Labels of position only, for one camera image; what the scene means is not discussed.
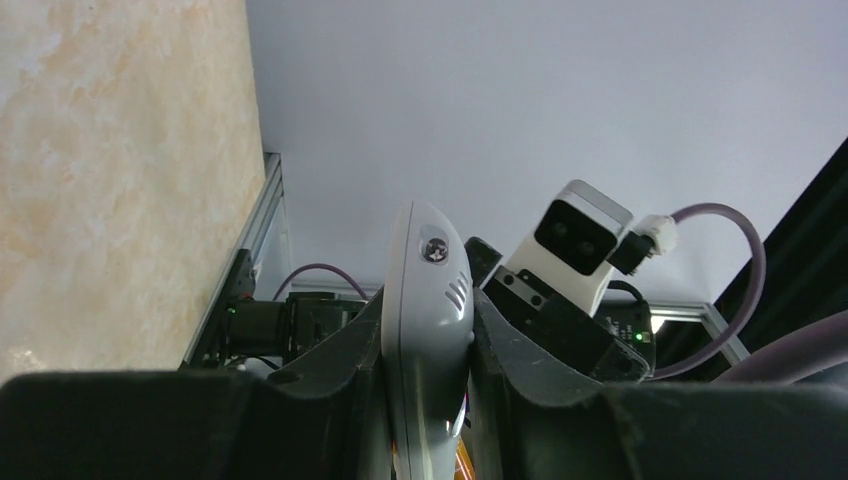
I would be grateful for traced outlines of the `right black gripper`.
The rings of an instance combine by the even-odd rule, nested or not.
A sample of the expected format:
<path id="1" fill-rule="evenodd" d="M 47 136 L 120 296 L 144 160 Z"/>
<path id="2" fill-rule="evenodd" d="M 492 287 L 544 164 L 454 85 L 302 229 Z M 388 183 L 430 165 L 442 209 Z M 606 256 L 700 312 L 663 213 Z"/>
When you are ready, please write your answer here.
<path id="1" fill-rule="evenodd" d="M 610 288 L 630 295 L 603 301 L 586 314 L 523 269 L 507 269 L 500 252 L 478 237 L 465 242 L 475 286 L 503 318 L 565 365 L 599 382 L 641 382 L 653 376 L 656 345 L 648 302 L 631 284 Z"/>

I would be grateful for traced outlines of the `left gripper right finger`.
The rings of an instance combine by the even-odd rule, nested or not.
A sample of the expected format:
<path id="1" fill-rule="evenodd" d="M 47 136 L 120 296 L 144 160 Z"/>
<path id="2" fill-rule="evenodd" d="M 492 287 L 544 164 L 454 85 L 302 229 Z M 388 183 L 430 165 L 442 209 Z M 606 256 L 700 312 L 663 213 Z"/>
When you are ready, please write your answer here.
<path id="1" fill-rule="evenodd" d="M 474 294 L 480 479 L 843 479 L 847 394 L 823 384 L 598 383 Z"/>

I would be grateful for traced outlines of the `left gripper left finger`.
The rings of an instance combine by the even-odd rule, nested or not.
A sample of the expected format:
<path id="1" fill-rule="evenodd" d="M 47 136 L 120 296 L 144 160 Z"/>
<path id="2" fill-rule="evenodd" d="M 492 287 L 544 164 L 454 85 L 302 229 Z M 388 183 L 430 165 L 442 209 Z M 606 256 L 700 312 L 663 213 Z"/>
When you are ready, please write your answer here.
<path id="1" fill-rule="evenodd" d="M 1 389 L 5 479 L 387 479 L 382 301 L 267 377 L 41 372 Z"/>

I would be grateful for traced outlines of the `white remote control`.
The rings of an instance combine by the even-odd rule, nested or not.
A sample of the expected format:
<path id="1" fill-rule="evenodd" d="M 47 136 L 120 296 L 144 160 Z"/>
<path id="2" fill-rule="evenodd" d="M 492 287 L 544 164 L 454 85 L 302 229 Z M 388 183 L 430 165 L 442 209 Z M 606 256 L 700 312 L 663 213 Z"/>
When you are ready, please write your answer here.
<path id="1" fill-rule="evenodd" d="M 463 242 L 434 205 L 409 201 L 393 229 L 381 360 L 400 479 L 450 479 L 467 411 L 473 283 Z"/>

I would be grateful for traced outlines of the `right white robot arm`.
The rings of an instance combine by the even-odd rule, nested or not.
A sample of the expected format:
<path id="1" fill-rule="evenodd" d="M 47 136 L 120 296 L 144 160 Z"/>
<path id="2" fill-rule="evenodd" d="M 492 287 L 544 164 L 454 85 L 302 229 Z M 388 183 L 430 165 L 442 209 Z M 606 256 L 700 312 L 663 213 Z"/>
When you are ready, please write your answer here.
<path id="1" fill-rule="evenodd" d="M 475 285 L 520 333 L 562 363 L 600 382 L 643 381 L 655 369 L 656 345 L 648 302 L 631 284 L 613 280 L 625 300 L 604 301 L 587 316 L 528 270 L 499 265 L 501 254 L 483 240 L 465 244 Z M 329 292 L 292 293 L 284 301 L 238 295 L 224 311 L 223 346 L 229 358 L 293 361 L 344 328 L 364 308 Z"/>

